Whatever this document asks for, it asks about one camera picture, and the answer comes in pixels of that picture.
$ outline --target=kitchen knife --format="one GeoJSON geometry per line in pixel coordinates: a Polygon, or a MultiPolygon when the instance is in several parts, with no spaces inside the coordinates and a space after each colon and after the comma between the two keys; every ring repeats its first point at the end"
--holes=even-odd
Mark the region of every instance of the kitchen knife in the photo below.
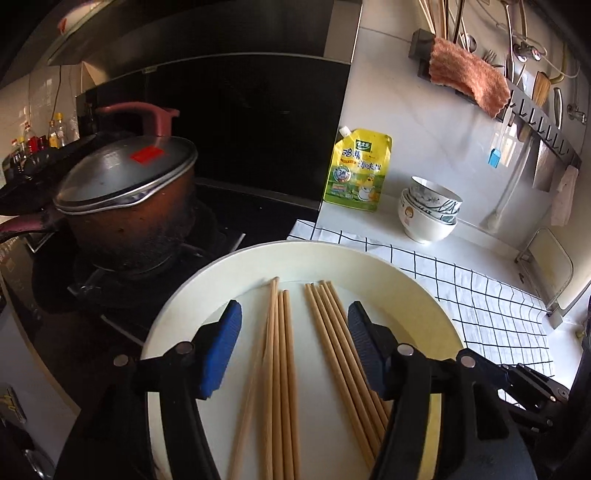
{"type": "MultiPolygon", "coordinates": [[[[563,100],[559,87],[554,88],[554,121],[560,129],[562,127],[563,100]]],[[[538,149],[538,161],[535,165],[533,188],[542,192],[549,192],[552,187],[552,179],[558,158],[542,140],[538,149]]]]}

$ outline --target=red pot handle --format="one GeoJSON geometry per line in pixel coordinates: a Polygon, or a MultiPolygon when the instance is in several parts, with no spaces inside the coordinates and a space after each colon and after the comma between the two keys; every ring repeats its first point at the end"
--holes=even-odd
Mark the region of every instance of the red pot handle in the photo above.
{"type": "Polygon", "coordinates": [[[63,220],[64,216],[53,207],[11,218],[0,224],[0,243],[24,233],[55,232],[63,220]]]}
{"type": "Polygon", "coordinates": [[[173,130],[173,117],[180,115],[180,112],[173,108],[162,108],[145,102],[114,103],[98,107],[96,112],[102,115],[120,112],[137,113],[142,116],[144,135],[156,137],[170,137],[173,130]]]}

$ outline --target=cooking pot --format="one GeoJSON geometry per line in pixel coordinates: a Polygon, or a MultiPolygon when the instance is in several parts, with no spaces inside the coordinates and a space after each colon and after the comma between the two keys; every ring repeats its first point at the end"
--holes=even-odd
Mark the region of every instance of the cooking pot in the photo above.
{"type": "Polygon", "coordinates": [[[63,180],[54,205],[1,224],[0,242],[67,222],[88,259],[115,271],[149,270],[182,243],[194,224],[197,150],[189,140],[170,136],[178,111],[142,102],[97,109],[115,112],[141,114],[144,135],[85,157],[63,180]]]}

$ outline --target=kitchen wall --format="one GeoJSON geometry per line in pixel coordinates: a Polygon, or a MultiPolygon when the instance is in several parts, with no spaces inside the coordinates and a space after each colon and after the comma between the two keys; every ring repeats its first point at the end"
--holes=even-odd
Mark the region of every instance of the kitchen wall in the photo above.
{"type": "MultiPolygon", "coordinates": [[[[502,5],[491,0],[485,9],[500,24],[505,23],[502,5]]],[[[450,1],[455,13],[455,1],[450,1]]],[[[527,5],[528,36],[541,42],[550,60],[561,63],[562,42],[527,5]]],[[[520,28],[519,14],[514,23],[520,28]]],[[[476,54],[485,49],[497,54],[504,63],[507,34],[495,27],[477,0],[467,0],[464,20],[468,33],[478,42],[476,54]]],[[[436,181],[457,192],[464,204],[460,218],[477,227],[494,210],[515,167],[521,144],[515,149],[509,166],[494,169],[487,164],[500,122],[491,120],[477,106],[455,95],[449,88],[435,86],[417,77],[418,64],[408,58],[413,32],[427,29],[418,1],[365,0],[355,57],[349,76],[341,124],[349,128],[369,128],[392,136],[394,146],[384,193],[400,195],[410,177],[418,175],[436,181]]],[[[573,60],[568,71],[575,72],[573,60]]],[[[516,69],[523,64],[516,62],[516,69]]],[[[544,62],[529,61],[523,75],[525,89],[531,95],[535,74],[555,70],[544,62]]],[[[587,108],[588,82],[581,74],[579,105],[587,108]]],[[[564,98],[563,131],[580,151],[585,127],[566,115],[573,81],[560,85],[564,98]]],[[[549,97],[553,104],[553,92],[549,97]]],[[[553,118],[553,107],[550,107],[553,118]]],[[[536,230],[551,205],[552,193],[531,188],[535,159],[530,157],[522,179],[502,217],[497,238],[520,248],[536,230]]]]}
{"type": "MultiPolygon", "coordinates": [[[[13,138],[22,135],[25,122],[29,122],[38,136],[47,135],[56,93],[56,112],[69,121],[75,116],[75,97],[80,94],[80,65],[37,69],[15,80],[0,90],[0,158],[11,150],[13,138]]],[[[0,184],[4,178],[0,175],[0,184]]]]}

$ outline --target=white cloth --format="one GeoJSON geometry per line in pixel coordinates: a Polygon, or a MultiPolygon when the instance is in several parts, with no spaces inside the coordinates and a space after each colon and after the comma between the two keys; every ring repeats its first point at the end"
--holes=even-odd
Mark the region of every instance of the white cloth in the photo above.
{"type": "MultiPolygon", "coordinates": [[[[340,244],[380,257],[419,282],[441,304],[468,348],[496,364],[522,363],[554,375],[542,327],[544,303],[529,293],[449,262],[364,236],[297,220],[288,240],[340,244]]],[[[502,392],[501,398],[515,403],[502,392]]]]}
{"type": "Polygon", "coordinates": [[[569,165],[556,188],[558,193],[552,200],[550,223],[553,226],[565,226],[569,222],[573,206],[574,185],[579,176],[579,169],[569,165]]]}

